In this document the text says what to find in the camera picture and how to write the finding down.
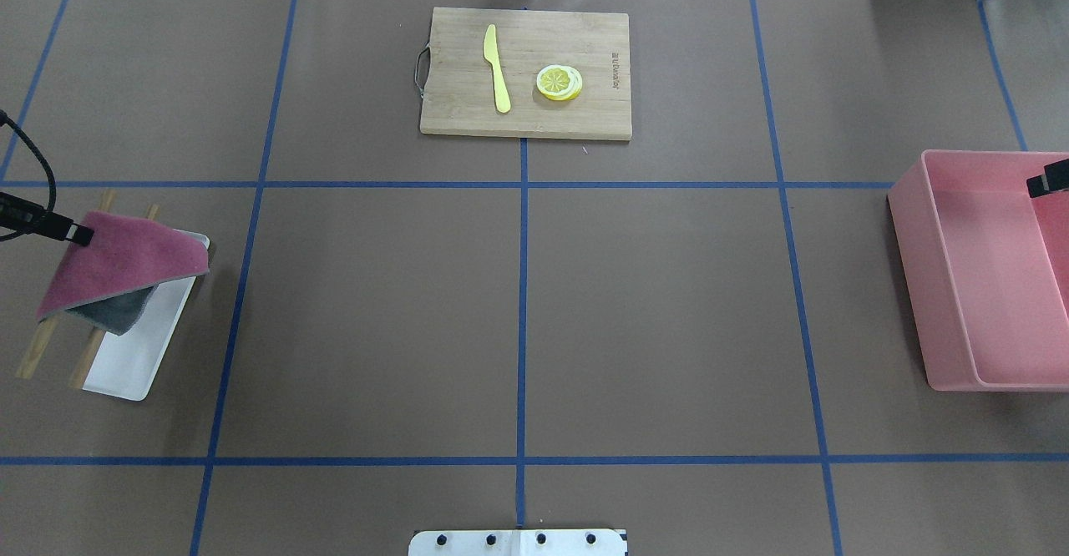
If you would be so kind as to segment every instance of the yellow knife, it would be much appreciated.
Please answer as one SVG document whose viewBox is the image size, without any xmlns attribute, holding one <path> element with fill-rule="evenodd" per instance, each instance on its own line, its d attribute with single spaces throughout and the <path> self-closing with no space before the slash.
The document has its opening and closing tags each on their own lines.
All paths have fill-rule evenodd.
<svg viewBox="0 0 1069 556">
<path fill-rule="evenodd" d="M 512 102 L 509 99 L 509 90 L 505 87 L 505 75 L 501 74 L 501 60 L 497 57 L 497 27 L 490 25 L 486 27 L 485 38 L 482 40 L 482 57 L 494 68 L 494 106 L 501 113 L 509 113 Z"/>
</svg>

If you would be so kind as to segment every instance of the cutting board handle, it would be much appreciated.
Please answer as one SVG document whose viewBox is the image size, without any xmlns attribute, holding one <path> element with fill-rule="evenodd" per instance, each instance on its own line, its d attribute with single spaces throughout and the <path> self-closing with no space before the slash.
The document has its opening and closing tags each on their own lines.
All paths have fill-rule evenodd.
<svg viewBox="0 0 1069 556">
<path fill-rule="evenodd" d="M 427 87 L 427 78 L 423 79 L 423 83 L 422 84 L 419 83 L 419 62 L 423 61 L 423 53 L 428 55 L 428 58 L 427 58 L 427 76 L 428 76 L 428 78 L 430 78 L 430 76 L 431 76 L 431 43 L 430 42 L 428 42 L 427 45 L 423 45 L 423 49 L 419 51 L 419 55 L 416 55 L 416 71 L 413 72 L 413 74 L 412 74 L 412 80 L 413 80 L 413 82 L 416 83 L 416 90 L 419 91 L 419 98 L 421 98 L 421 99 L 423 98 L 423 93 L 424 93 L 423 89 L 424 89 L 424 87 Z"/>
</svg>

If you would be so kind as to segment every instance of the blue grid line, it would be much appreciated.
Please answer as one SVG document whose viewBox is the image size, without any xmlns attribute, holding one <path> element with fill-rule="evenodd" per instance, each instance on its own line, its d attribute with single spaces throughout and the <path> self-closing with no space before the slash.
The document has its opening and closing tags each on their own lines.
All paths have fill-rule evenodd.
<svg viewBox="0 0 1069 556">
<path fill-rule="evenodd" d="M 878 189 L 886 190 L 893 182 L 865 181 L 533 181 L 529 189 Z M 0 187 L 47 187 L 45 181 L 0 181 Z M 66 188 L 257 188 L 258 181 L 58 181 Z M 267 189 L 288 188 L 400 188 L 400 189 L 522 189 L 524 183 L 512 181 L 266 181 Z"/>
<path fill-rule="evenodd" d="M 37 82 L 41 81 L 41 74 L 45 71 L 45 62 L 48 61 L 48 53 L 52 50 L 52 43 L 56 40 L 56 33 L 60 30 L 60 22 L 63 20 L 63 14 L 66 12 L 66 5 L 69 0 L 60 0 L 60 7 L 56 11 L 56 17 L 52 19 L 52 28 L 48 31 L 48 40 L 45 41 L 45 48 L 41 50 L 41 58 L 37 60 L 37 68 L 33 71 L 33 78 L 30 80 L 30 88 L 26 91 L 26 98 L 22 99 L 22 109 L 18 112 L 18 120 L 15 122 L 22 126 L 26 123 L 26 117 L 30 113 L 30 104 L 33 102 L 33 95 L 37 92 Z M 7 175 L 7 166 L 11 165 L 12 155 L 15 153 L 15 145 L 18 144 L 18 137 L 14 133 L 11 134 L 11 140 L 7 141 L 7 151 L 3 156 L 3 164 L 0 164 L 0 181 L 3 181 L 4 176 Z"/>
<path fill-rule="evenodd" d="M 839 514 L 835 505 L 835 486 L 832 482 L 832 465 L 827 461 L 827 437 L 824 432 L 824 415 L 820 405 L 820 387 L 817 384 L 817 368 L 812 359 L 812 342 L 809 339 L 809 321 L 806 316 L 805 296 L 802 293 L 802 276 L 799 272 L 797 251 L 794 246 L 794 228 L 791 225 L 791 208 L 787 201 L 787 184 L 784 177 L 784 163 L 779 153 L 779 135 L 776 132 L 776 117 L 772 107 L 772 90 L 769 84 L 769 70 L 761 40 L 761 21 L 757 11 L 757 0 L 749 0 L 749 13 L 754 21 L 754 44 L 757 63 L 761 73 L 761 90 L 764 93 L 764 113 L 769 124 L 769 140 L 772 144 L 772 159 L 779 183 L 779 207 L 783 211 L 784 231 L 787 235 L 787 253 L 791 263 L 791 278 L 794 284 L 794 302 L 799 312 L 799 330 L 802 334 L 802 349 L 805 353 L 806 375 L 809 380 L 809 399 L 812 402 L 812 418 L 817 430 L 817 445 L 820 449 L 821 472 L 824 477 L 824 498 L 827 503 L 827 519 L 832 532 L 832 547 L 835 556 L 842 556 L 842 538 L 839 532 Z"/>
<path fill-rule="evenodd" d="M 0 466 L 412 467 L 515 466 L 512 455 L 446 457 L 110 457 L 9 455 Z M 525 466 L 775 466 L 789 464 L 946 464 L 1069 462 L 1069 452 L 843 453 L 754 455 L 525 455 Z"/>
<path fill-rule="evenodd" d="M 527 512 L 527 229 L 529 191 L 527 139 L 520 139 L 520 307 L 516 339 L 516 528 Z"/>
<path fill-rule="evenodd" d="M 1021 130 L 1021 121 L 1017 118 L 1017 108 L 1013 107 L 1013 98 L 1009 96 L 1009 88 L 1006 86 L 1006 78 L 1002 73 L 1002 65 L 998 62 L 998 53 L 995 52 L 995 42 L 991 37 L 991 27 L 988 26 L 988 13 L 983 7 L 983 1 L 976 0 L 976 11 L 980 13 L 980 27 L 983 28 L 983 38 L 988 43 L 988 55 L 991 56 L 991 67 L 994 68 L 995 79 L 998 81 L 998 89 L 1002 91 L 1003 99 L 1006 103 L 1006 111 L 1009 112 L 1009 121 L 1013 124 L 1013 134 L 1017 135 L 1017 144 L 1021 151 L 1028 150 L 1028 143 L 1024 141 L 1024 132 Z"/>
<path fill-rule="evenodd" d="M 252 201 L 252 214 L 249 217 L 249 230 L 245 237 L 245 256 L 242 258 L 242 272 L 237 279 L 237 294 L 234 297 L 234 311 L 230 321 L 230 337 L 227 340 L 227 354 L 222 361 L 222 373 L 219 380 L 219 392 L 216 397 L 215 416 L 212 421 L 212 436 L 208 441 L 207 463 L 204 465 L 204 477 L 201 481 L 200 498 L 197 503 L 197 518 L 193 521 L 192 539 L 189 542 L 189 555 L 197 556 L 200 551 L 201 532 L 204 529 L 204 515 L 207 511 L 208 493 L 212 490 L 213 461 L 219 446 L 219 431 L 222 426 L 222 412 L 227 403 L 227 389 L 230 385 L 230 372 L 234 361 L 234 348 L 237 343 L 237 330 L 242 321 L 242 306 L 245 303 L 245 289 L 249 277 L 249 266 L 252 262 L 252 247 L 257 238 L 257 226 L 260 222 L 260 206 L 263 202 L 264 186 L 267 181 L 267 165 L 270 164 L 270 148 L 275 135 L 275 122 L 278 119 L 278 104 L 282 98 L 282 81 L 285 79 L 285 63 L 290 52 L 290 40 L 293 36 L 293 21 L 297 13 L 297 0 L 290 0 L 290 12 L 285 22 L 285 35 L 282 38 L 282 52 L 279 55 L 278 74 L 275 77 L 275 94 L 272 96 L 270 114 L 267 118 L 267 129 L 264 134 L 264 150 L 260 160 L 260 175 L 257 180 L 257 194 Z"/>
</svg>

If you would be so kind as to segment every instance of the wooden stick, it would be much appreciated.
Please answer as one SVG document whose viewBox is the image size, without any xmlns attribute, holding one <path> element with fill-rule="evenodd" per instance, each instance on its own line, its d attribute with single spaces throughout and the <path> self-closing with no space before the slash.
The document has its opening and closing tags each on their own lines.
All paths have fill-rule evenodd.
<svg viewBox="0 0 1069 556">
<path fill-rule="evenodd" d="M 37 370 L 37 362 L 41 361 L 41 356 L 45 355 L 45 348 L 48 346 L 52 331 L 56 330 L 56 325 L 59 322 L 59 314 L 53 314 L 37 323 L 37 328 L 33 331 L 33 339 L 30 340 L 30 346 L 22 355 L 22 361 L 19 362 L 15 376 L 33 379 L 33 371 Z"/>
<path fill-rule="evenodd" d="M 107 189 L 100 195 L 100 203 L 96 208 L 100 212 L 109 212 L 114 201 L 115 189 Z M 19 362 L 15 376 L 19 379 L 33 377 L 33 372 L 37 370 L 37 362 L 45 355 L 45 349 L 48 348 L 48 342 L 52 339 L 52 333 L 56 331 L 56 325 L 59 322 L 59 314 L 53 314 L 37 323 L 37 327 L 33 330 L 33 338 L 30 340 L 30 346 L 22 354 L 22 361 Z"/>
<path fill-rule="evenodd" d="M 100 212 L 107 212 L 111 210 L 111 204 L 115 201 L 115 190 L 107 189 L 104 195 L 100 196 L 100 206 L 98 210 Z M 153 220 L 156 215 L 159 214 L 159 206 L 153 204 L 149 207 L 148 217 Z M 89 377 L 89 371 L 93 368 L 93 362 L 96 361 L 96 353 L 100 351 L 100 344 L 104 343 L 104 336 L 107 331 L 103 328 L 93 328 L 89 333 L 89 339 L 86 340 L 86 348 L 81 352 L 81 357 L 78 358 L 78 362 L 75 366 L 74 372 L 71 374 L 69 385 L 73 389 L 81 389 L 86 385 L 86 379 Z"/>
</svg>

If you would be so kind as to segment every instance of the knife handle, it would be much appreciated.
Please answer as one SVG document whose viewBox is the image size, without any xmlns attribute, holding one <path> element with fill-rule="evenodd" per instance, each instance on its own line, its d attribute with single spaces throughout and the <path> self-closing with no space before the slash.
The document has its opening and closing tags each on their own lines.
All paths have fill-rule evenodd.
<svg viewBox="0 0 1069 556">
<path fill-rule="evenodd" d="M 512 101 L 509 99 L 509 89 L 505 86 L 505 75 L 501 74 L 500 64 L 492 63 L 494 68 L 494 106 L 501 113 L 509 113 L 512 109 Z"/>
</svg>

